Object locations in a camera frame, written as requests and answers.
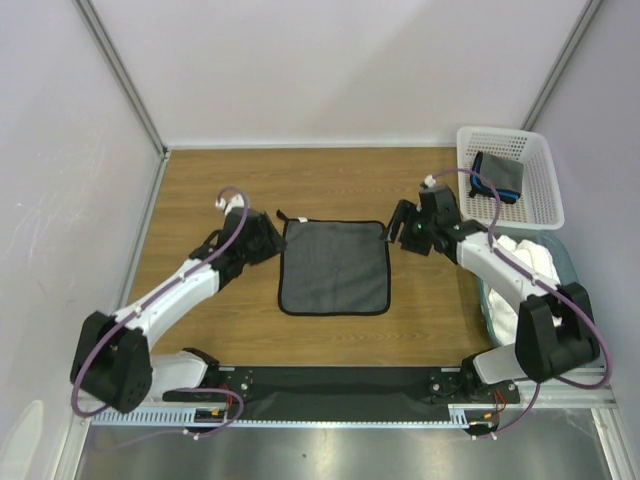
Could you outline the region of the dark grey towel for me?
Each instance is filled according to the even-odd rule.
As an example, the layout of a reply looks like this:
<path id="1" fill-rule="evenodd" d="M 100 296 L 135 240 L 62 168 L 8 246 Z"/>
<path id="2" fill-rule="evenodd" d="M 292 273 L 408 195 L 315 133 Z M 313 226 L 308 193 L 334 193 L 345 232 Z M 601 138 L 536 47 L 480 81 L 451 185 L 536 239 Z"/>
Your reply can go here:
<path id="1" fill-rule="evenodd" d="M 377 316 L 391 306 L 391 261 L 377 220 L 289 217 L 278 306 L 290 316 Z"/>

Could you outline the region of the blue and grey towel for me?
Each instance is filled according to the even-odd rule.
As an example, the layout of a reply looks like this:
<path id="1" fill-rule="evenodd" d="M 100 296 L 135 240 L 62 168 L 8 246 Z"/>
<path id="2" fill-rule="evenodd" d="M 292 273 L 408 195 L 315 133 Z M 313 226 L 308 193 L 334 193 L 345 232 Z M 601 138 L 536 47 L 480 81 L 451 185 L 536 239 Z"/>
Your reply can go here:
<path id="1" fill-rule="evenodd" d="M 492 197 L 491 187 L 497 191 L 500 201 L 513 205 L 522 195 L 524 164 L 497 155 L 478 152 L 474 158 L 470 175 L 469 197 L 476 195 Z"/>

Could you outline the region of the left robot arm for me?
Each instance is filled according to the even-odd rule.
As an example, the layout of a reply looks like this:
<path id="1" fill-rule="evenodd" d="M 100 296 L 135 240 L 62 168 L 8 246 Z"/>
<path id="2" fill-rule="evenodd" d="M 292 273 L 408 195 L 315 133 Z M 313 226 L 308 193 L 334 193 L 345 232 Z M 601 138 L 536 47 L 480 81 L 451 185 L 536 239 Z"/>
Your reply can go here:
<path id="1" fill-rule="evenodd" d="M 219 374 L 210 358 L 185 349 L 153 357 L 159 339 L 201 302 L 257 265 L 285 250 L 286 242 L 265 212 L 230 207 L 223 226 L 194 249 L 178 270 L 154 290 L 115 313 L 95 311 L 83 322 L 70 381 L 79 416 L 80 393 L 120 413 L 147 399 L 187 390 L 199 400 L 214 397 Z"/>

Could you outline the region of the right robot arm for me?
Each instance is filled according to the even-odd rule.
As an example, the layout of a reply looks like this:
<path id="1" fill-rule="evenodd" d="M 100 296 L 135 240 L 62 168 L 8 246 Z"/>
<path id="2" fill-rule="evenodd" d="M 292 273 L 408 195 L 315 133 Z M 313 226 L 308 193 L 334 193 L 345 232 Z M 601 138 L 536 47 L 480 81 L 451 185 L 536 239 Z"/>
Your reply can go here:
<path id="1" fill-rule="evenodd" d="M 561 285 L 535 272 L 502 248 L 488 227 L 462 220 L 448 186 L 424 187 L 417 203 L 400 200 L 381 238 L 419 255 L 436 251 L 446 256 L 515 311 L 513 342 L 463 360 L 460 388 L 469 400 L 486 400 L 506 381 L 563 380 L 569 371 L 602 357 L 586 289 L 577 282 Z"/>

